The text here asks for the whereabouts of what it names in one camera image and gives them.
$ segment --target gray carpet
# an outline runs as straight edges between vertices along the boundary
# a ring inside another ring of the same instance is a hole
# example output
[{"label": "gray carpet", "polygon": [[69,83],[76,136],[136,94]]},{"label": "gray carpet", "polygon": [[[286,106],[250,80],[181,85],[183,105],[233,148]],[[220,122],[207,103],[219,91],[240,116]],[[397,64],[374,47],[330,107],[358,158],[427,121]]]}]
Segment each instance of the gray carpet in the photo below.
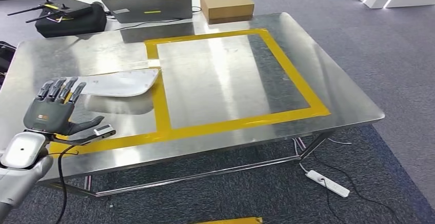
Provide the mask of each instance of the gray carpet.
[{"label": "gray carpet", "polygon": [[[435,133],[435,111],[432,108],[435,96],[432,84],[435,79],[435,8],[370,10],[358,0],[254,1],[256,14],[288,12],[292,15],[384,109],[387,117],[375,128],[423,195],[435,206],[435,145],[431,143]],[[33,16],[32,12],[19,17],[4,17],[6,13],[29,8],[35,3],[0,1],[0,40],[17,44],[25,39],[41,37],[32,25],[23,23]],[[38,202],[44,200],[44,205],[40,206]],[[90,201],[86,204],[86,201],[89,200],[72,199],[71,206],[92,213],[92,218],[102,218],[96,223],[111,223],[113,215],[110,213],[114,211],[108,208],[108,202]],[[54,218],[60,202],[60,194],[36,189],[26,205],[11,217],[10,223],[46,223]],[[101,209],[98,212],[101,216],[97,216],[93,208]],[[46,209],[52,210],[53,214],[49,215]],[[73,214],[66,219],[70,223],[92,221],[86,214],[80,221],[80,212],[68,211]],[[30,221],[31,218],[36,218],[36,221]]]},{"label": "gray carpet", "polygon": [[[435,213],[372,126],[343,130],[334,135],[353,145],[323,144],[320,160],[346,171],[346,176],[314,158],[308,170],[335,180],[351,190],[349,197],[329,194],[331,208],[345,223],[435,223]],[[311,137],[305,138],[310,143]],[[209,170],[234,167],[293,155],[290,141],[274,142],[97,177],[98,188],[114,189]],[[6,223],[53,223],[60,210],[60,193],[38,188]],[[265,223],[342,223],[328,209],[326,189],[308,179],[291,163],[208,177],[143,191],[92,200],[70,195],[62,223],[197,223],[218,219],[263,217]]]}]

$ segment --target white table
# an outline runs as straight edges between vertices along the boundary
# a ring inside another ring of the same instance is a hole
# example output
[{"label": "white table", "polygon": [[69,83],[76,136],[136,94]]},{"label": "white table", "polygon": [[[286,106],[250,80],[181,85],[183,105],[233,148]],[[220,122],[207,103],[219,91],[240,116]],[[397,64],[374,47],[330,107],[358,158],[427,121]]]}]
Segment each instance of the white table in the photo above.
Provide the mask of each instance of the white table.
[{"label": "white table", "polygon": [[[91,4],[93,2],[100,2],[101,3],[101,0],[79,0],[79,1],[86,2],[89,4]],[[200,0],[192,0],[192,6],[200,7],[201,6]],[[185,19],[182,21],[172,22],[172,23],[146,23],[146,24],[140,25],[138,27],[153,27],[153,26],[160,26],[160,25],[167,25],[167,24],[178,24],[178,23],[189,23],[189,22],[207,23],[202,12],[198,12],[198,13],[193,14],[192,19]],[[138,25],[138,24],[140,24],[140,23],[119,23],[115,19],[107,19],[106,29],[104,31],[113,31],[113,30],[118,29],[118,28],[129,27],[129,26],[134,26],[134,25]]]}]

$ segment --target black cable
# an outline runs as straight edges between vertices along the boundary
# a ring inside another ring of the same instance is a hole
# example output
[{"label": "black cable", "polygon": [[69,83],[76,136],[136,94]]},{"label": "black cable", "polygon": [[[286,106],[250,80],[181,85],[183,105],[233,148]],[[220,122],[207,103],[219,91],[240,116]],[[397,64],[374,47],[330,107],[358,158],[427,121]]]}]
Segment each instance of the black cable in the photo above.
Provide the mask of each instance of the black cable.
[{"label": "black cable", "polygon": [[337,216],[337,214],[335,213],[335,211],[332,209],[332,207],[331,207],[331,203],[329,202],[329,188],[328,188],[328,186],[326,185],[326,180],[324,179],[324,178],[321,178],[320,180],[323,180],[323,183],[325,183],[325,189],[326,189],[326,199],[327,199],[327,201],[328,201],[328,208],[329,208],[329,211],[331,211],[331,213],[339,220],[339,221],[341,221],[342,223],[344,223],[344,224],[347,224],[347,222],[345,222],[345,221],[343,221],[341,218],[339,218],[338,216]]},{"label": "black cable", "polygon": [[362,199],[364,199],[364,200],[366,200],[366,201],[369,201],[369,202],[372,202],[372,203],[376,203],[377,205],[382,205],[382,206],[386,207],[389,211],[391,211],[391,213],[392,213],[393,216],[396,218],[396,220],[397,220],[399,223],[402,223],[402,222],[399,220],[399,218],[397,217],[396,212],[395,212],[395,211],[394,211],[390,206],[385,205],[385,204],[383,204],[383,203],[381,203],[381,202],[377,202],[377,201],[374,201],[374,200],[368,199],[368,198],[366,198],[366,197],[363,197],[363,196],[359,193],[359,191],[358,191],[358,189],[357,189],[357,186],[355,185],[355,183],[354,183],[353,180],[352,180],[352,177],[350,177],[346,172],[344,172],[343,170],[338,169],[338,168],[336,168],[336,167],[334,167],[334,166],[331,166],[331,165],[329,165],[329,164],[323,162],[322,160],[318,159],[317,156],[316,156],[316,154],[315,154],[315,152],[313,152],[312,154],[313,154],[314,158],[315,158],[317,161],[319,161],[321,164],[323,164],[323,165],[325,165],[325,166],[327,166],[327,167],[330,167],[330,168],[332,168],[332,169],[335,169],[335,170],[337,170],[337,171],[339,171],[339,172],[342,172],[344,175],[346,175],[346,177],[349,179],[349,181],[350,181],[350,183],[352,184],[352,187],[353,187],[353,189],[355,190],[355,193],[358,195],[358,197],[360,197],[360,198],[362,198]]},{"label": "black cable", "polygon": [[[48,155],[56,155],[56,154],[62,154],[62,152],[56,152],[56,153],[49,153]],[[76,153],[63,153],[64,155],[78,155],[78,151]]]},{"label": "black cable", "polygon": [[198,8],[199,10],[193,10],[193,13],[201,12],[203,9],[199,6],[192,6],[192,8]]},{"label": "black cable", "polygon": [[181,21],[181,20],[184,20],[184,19],[176,19],[176,20],[172,20],[172,21],[153,21],[153,22],[144,22],[144,23],[139,23],[139,24],[134,25],[134,26],[118,28],[118,29],[115,29],[114,31],[116,31],[116,30],[122,30],[122,29],[126,29],[126,28],[134,28],[134,27],[137,27],[137,26],[140,26],[140,25],[143,25],[143,24],[147,24],[147,23],[173,23],[173,22],[178,22],[178,21]]},{"label": "black cable", "polygon": [[75,146],[70,146],[68,148],[66,148],[62,153],[60,153],[59,158],[57,159],[57,168],[59,169],[59,178],[61,179],[61,184],[62,184],[62,191],[64,193],[64,203],[62,204],[62,210],[61,213],[59,215],[59,218],[56,221],[56,224],[61,223],[62,217],[64,216],[65,213],[65,209],[67,207],[67,187],[65,185],[65,179],[64,179],[64,174],[62,172],[62,157],[72,148],[74,148]]}]

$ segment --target table surface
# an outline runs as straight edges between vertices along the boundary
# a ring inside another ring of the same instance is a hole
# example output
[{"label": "table surface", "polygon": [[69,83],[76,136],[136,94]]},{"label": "table surface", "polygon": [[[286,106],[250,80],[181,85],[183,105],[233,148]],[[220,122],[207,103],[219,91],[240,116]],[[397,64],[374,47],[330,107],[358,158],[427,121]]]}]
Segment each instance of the table surface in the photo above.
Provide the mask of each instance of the table surface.
[{"label": "table surface", "polygon": [[[160,67],[169,122],[174,129],[310,106],[292,82],[295,76],[289,78],[270,47],[257,35],[160,44],[159,58],[147,60],[143,40],[156,32],[164,38],[180,31],[203,35],[267,29],[330,114],[69,156],[63,159],[66,177],[369,124],[384,117],[376,104],[287,13],[259,15],[248,22],[217,25],[192,22],[175,26],[176,30],[171,25],[21,43],[0,92],[2,147],[24,129],[22,117],[38,89],[46,80],[58,76]],[[122,138],[153,132],[157,125],[150,100],[147,93],[129,100],[82,97],[72,120],[103,115],[106,117],[103,123],[112,124],[117,129],[116,137]],[[57,178],[54,164],[42,181]]]},{"label": "table surface", "polygon": [[[101,2],[101,0],[79,0],[85,3],[93,3],[93,2]],[[201,3],[200,0],[192,0],[192,6],[197,6],[200,7]],[[183,21],[179,21],[179,22],[173,22],[173,23],[169,23],[169,24],[178,24],[178,23],[186,23],[186,22],[203,22],[203,23],[207,23],[204,16],[202,15],[202,13],[194,13],[192,19],[186,19]],[[115,19],[107,19],[107,24],[106,24],[106,28],[104,31],[113,31],[115,29],[118,28],[123,28],[123,27],[130,27],[130,26],[134,26],[134,25],[138,25],[140,23],[119,23],[117,20]],[[153,26],[159,26],[159,25],[163,25],[164,23],[146,23],[143,25],[140,25],[138,27],[153,27]]]}]

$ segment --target silver laptop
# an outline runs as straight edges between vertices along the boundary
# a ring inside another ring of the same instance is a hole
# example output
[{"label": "silver laptop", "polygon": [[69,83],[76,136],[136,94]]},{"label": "silver laptop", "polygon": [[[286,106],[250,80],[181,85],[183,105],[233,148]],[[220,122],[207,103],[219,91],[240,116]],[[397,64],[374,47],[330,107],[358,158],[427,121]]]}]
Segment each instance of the silver laptop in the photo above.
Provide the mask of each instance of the silver laptop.
[{"label": "silver laptop", "polygon": [[120,23],[192,18],[192,0],[102,0]]}]

